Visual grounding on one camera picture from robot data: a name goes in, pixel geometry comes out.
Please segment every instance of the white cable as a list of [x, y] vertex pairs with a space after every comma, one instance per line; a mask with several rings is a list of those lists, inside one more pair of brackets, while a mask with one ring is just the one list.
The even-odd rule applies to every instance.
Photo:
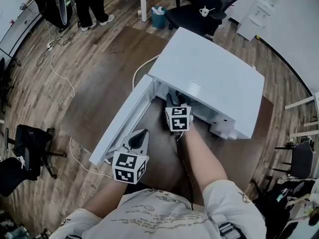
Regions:
[[72, 141], [72, 138], [70, 139], [70, 151], [71, 151], [72, 157], [76, 160], [76, 162], [78, 162], [86, 171], [88, 171], [88, 172], [90, 172], [90, 173], [94, 173], [94, 174], [96, 174], [96, 175], [103, 175], [103, 176], [107, 176], [107, 177], [109, 177], [109, 178], [112, 178], [112, 176], [110, 176], [110, 175], [108, 175], [108, 174], [95, 173], [95, 172], [92, 172], [92, 171], [86, 169], [86, 168], [81, 164], [81, 162], [80, 162], [79, 160], [77, 160], [77, 159], [75, 158], [75, 156], [73, 155], [72, 148], [71, 148], [71, 141]]
[[50, 28], [49, 28], [49, 25], [48, 25], [48, 22], [46, 22], [46, 19], [44, 20], [45, 21], [45, 24], [47, 25], [48, 27], [48, 31], [49, 31], [49, 43], [51, 42], [51, 32], [50, 32]]
[[[298, 92], [298, 96], [299, 96], [299, 101], [301, 101], [301, 97], [300, 97], [300, 93], [299, 93], [299, 89], [298, 89], [298, 84], [301, 86], [301, 90], [303, 91], [305, 98], [306, 98], [306, 94], [305, 94], [305, 91], [304, 91], [303, 86], [301, 85], [301, 83], [300, 83], [300, 82], [297, 82], [297, 92]], [[303, 110], [304, 110], [304, 117], [305, 117], [305, 123], [306, 123], [307, 120], [306, 120], [305, 104], [302, 104], [302, 106], [303, 106]]]
[[59, 76], [60, 78], [62, 78], [62, 79], [64, 79], [64, 80], [67, 80], [67, 81], [69, 82], [69, 84], [70, 84], [71, 87], [73, 88], [73, 94], [74, 94], [74, 96], [75, 96], [75, 89], [74, 89], [73, 85], [71, 84], [71, 82], [69, 81], [69, 79], [68, 79], [68, 78], [64, 78], [64, 77], [62, 77], [61, 75], [57, 74], [56, 71], [55, 71], [55, 70], [53, 69], [53, 67], [52, 67], [52, 59], [53, 59], [54, 55], [56, 54], [56, 52], [58, 51], [58, 49], [59, 49], [60, 46], [61, 46], [61, 44], [58, 43], [58, 41], [57, 41], [56, 43], [59, 45], [59, 47], [56, 49], [55, 53], [54, 53], [53, 56], [51, 57], [51, 68], [52, 68], [53, 72], [54, 72], [57, 76]]
[[160, 54], [159, 55], [157, 55], [157, 56], [155, 56], [154, 58], [152, 58], [152, 59], [150, 59], [149, 61], [147, 61], [147, 62], [145, 62], [143, 65], [141, 65], [136, 71], [135, 71], [135, 73], [134, 73], [134, 75], [133, 75], [133, 79], [132, 79], [132, 89], [134, 89], [134, 80], [135, 80], [135, 76], [136, 76], [136, 74], [138, 73], [138, 71], [143, 67], [143, 66], [145, 66], [146, 64], [148, 64], [148, 63], [150, 63], [151, 61], [153, 61], [154, 59], [156, 59], [156, 58], [158, 58], [160, 56]]

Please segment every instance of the black pants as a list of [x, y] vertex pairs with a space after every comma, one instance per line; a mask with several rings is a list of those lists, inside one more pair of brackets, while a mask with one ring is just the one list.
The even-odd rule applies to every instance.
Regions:
[[105, 22], [109, 19], [109, 16], [104, 12], [104, 0], [75, 0], [75, 2], [81, 27], [88, 27], [93, 24], [89, 8], [91, 8], [97, 21]]
[[56, 27], [65, 27], [62, 23], [60, 11], [55, 0], [35, 0], [35, 2], [38, 5], [39, 12], [47, 21]]

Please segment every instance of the desk leg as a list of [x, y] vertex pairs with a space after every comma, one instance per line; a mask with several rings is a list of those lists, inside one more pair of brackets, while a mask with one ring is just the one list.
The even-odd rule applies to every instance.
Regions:
[[298, 101], [298, 102], [295, 102], [295, 103], [293, 103], [293, 104], [291, 104], [291, 105], [285, 106], [285, 110], [288, 110], [288, 109], [290, 109], [290, 108], [292, 108], [292, 107], [296, 107], [296, 106], [299, 106], [299, 105], [308, 103], [308, 102], [313, 101], [313, 100], [315, 100], [315, 97], [314, 97], [314, 96], [309, 97], [309, 98], [306, 98], [306, 99], [302, 99], [302, 100], [300, 100], [300, 101]]
[[145, 22], [147, 19], [146, 0], [141, 0], [141, 10], [142, 10], [142, 21]]
[[319, 125], [319, 121], [305, 123], [304, 126]]
[[291, 133], [289, 137], [300, 137], [307, 135], [319, 134], [319, 130], [307, 131], [307, 132], [299, 132], [299, 133]]

